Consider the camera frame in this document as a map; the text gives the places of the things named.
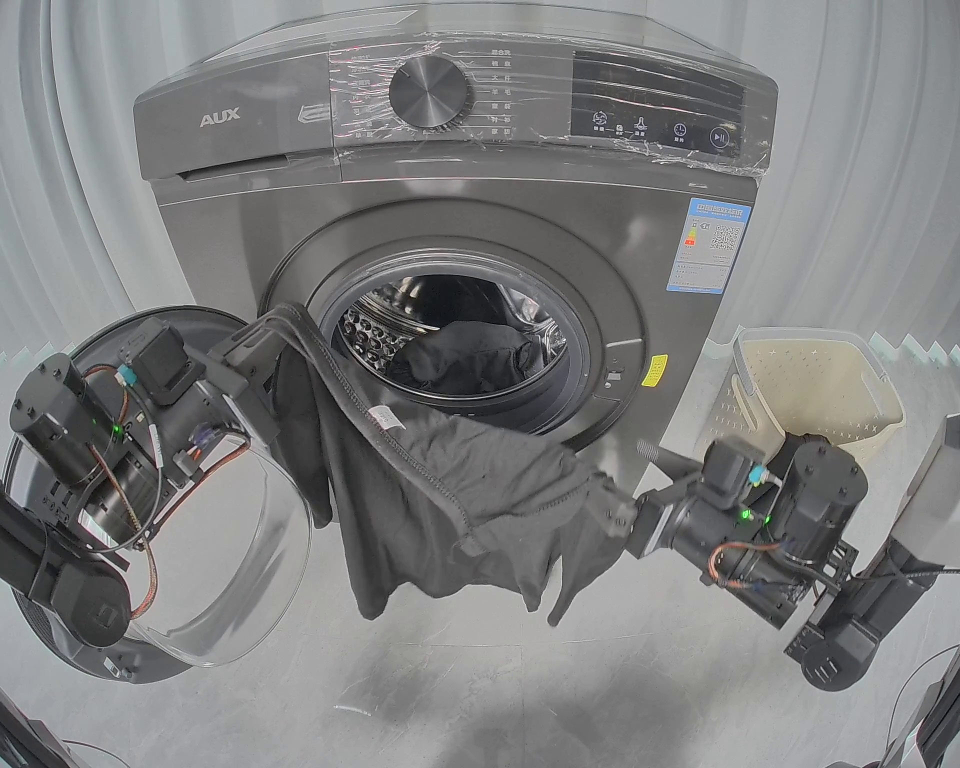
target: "aux logo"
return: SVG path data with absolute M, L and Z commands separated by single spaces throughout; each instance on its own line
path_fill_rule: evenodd
M 205 114 L 204 119 L 200 121 L 200 127 L 226 123 L 227 120 L 239 120 L 240 115 L 237 114 L 238 109 L 240 109 L 240 107 L 224 109 L 222 112 L 214 112 L 213 114 Z

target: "yellow warning sticker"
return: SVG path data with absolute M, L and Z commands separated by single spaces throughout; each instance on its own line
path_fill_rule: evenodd
M 666 361 L 669 355 L 655 354 L 650 360 L 650 370 L 640 382 L 644 387 L 656 387 L 663 378 L 663 372 L 666 371 Z

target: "display panel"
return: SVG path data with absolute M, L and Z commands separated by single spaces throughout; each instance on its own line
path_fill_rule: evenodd
M 570 134 L 736 157 L 744 89 L 668 61 L 577 51 Z

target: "laundry basket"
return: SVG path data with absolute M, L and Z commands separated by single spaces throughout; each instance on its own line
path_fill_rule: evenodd
M 738 434 L 766 460 L 785 432 L 823 435 L 864 464 L 903 426 L 903 403 L 866 342 L 822 328 L 750 328 L 733 343 L 733 362 L 695 454 Z

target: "control panel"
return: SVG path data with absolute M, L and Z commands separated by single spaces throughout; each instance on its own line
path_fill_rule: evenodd
M 568 134 L 572 61 L 564 66 L 563 46 L 518 46 L 475 38 L 331 51 L 334 146 Z
M 744 89 L 672 61 L 576 51 L 570 133 L 734 157 Z
M 741 152 L 746 89 L 705 65 L 475 36 L 329 54 L 334 146 L 411 139 Z

